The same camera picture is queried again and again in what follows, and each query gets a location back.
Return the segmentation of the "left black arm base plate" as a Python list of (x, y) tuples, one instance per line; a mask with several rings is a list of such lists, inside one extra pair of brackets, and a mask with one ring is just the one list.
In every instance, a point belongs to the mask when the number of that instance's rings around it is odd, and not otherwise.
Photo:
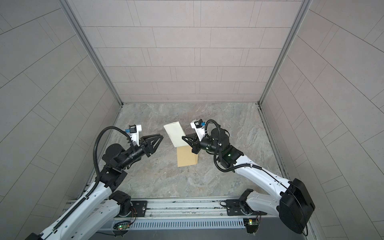
[(121, 218), (144, 217), (147, 211), (147, 205), (147, 201), (131, 201), (129, 207), (127, 204), (121, 206), (118, 216)]

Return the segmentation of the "tan kraft paper envelope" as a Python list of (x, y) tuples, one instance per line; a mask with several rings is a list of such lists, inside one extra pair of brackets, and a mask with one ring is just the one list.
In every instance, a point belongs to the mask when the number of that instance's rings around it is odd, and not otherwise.
[(198, 155), (192, 152), (190, 146), (177, 148), (177, 164), (178, 167), (193, 166), (198, 163)]

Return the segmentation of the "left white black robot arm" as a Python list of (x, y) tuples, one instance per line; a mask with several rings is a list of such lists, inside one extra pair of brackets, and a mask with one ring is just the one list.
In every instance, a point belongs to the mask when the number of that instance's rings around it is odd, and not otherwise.
[(102, 159), (103, 170), (95, 182), (58, 220), (39, 234), (31, 233), (28, 240), (87, 240), (114, 217), (128, 217), (129, 222), (120, 229), (126, 230), (138, 217), (131, 196), (118, 190), (127, 176), (126, 170), (143, 156), (153, 155), (163, 136), (144, 136), (139, 142), (130, 142), (124, 149), (120, 144), (107, 147)]

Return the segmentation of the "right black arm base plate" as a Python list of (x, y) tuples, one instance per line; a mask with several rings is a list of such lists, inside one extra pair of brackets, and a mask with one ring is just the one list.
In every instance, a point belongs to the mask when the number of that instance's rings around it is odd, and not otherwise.
[(240, 200), (224, 200), (220, 205), (227, 210), (228, 216), (266, 216), (267, 213), (262, 211), (253, 211)]

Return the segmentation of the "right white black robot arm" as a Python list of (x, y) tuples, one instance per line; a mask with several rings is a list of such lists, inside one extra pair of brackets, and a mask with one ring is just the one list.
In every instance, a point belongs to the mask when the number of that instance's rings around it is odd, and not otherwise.
[(229, 142), (224, 129), (213, 129), (210, 135), (203, 128), (182, 137), (198, 154), (201, 150), (214, 156), (214, 164), (223, 173), (237, 173), (261, 187), (266, 195), (247, 189), (239, 198), (239, 209), (245, 215), (266, 213), (277, 216), (282, 223), (297, 234), (308, 233), (308, 222), (315, 204), (305, 184), (288, 180), (253, 162)]

